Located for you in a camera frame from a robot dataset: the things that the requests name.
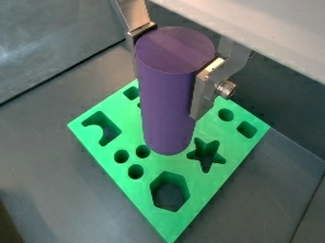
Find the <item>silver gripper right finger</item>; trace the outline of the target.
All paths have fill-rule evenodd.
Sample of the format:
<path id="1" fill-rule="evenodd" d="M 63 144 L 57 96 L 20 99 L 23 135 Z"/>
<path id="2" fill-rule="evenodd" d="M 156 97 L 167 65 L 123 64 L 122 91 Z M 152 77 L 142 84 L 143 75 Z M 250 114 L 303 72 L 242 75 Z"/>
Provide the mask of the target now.
<path id="1" fill-rule="evenodd" d="M 198 121 L 209 110 L 217 97 L 230 99 L 237 85 L 229 78 L 243 69 L 251 49 L 222 36 L 217 46 L 215 58 L 202 67 L 195 76 L 190 116 Z"/>

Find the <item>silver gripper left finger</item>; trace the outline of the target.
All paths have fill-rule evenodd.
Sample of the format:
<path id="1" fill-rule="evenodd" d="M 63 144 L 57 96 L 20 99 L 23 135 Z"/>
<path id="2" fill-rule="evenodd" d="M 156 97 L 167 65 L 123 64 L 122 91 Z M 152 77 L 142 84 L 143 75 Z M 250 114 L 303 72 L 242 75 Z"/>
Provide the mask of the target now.
<path id="1" fill-rule="evenodd" d="M 144 0 L 112 0 L 112 7 L 124 28 L 127 47 L 135 55 L 139 37 L 154 30 L 158 25 L 150 19 Z"/>

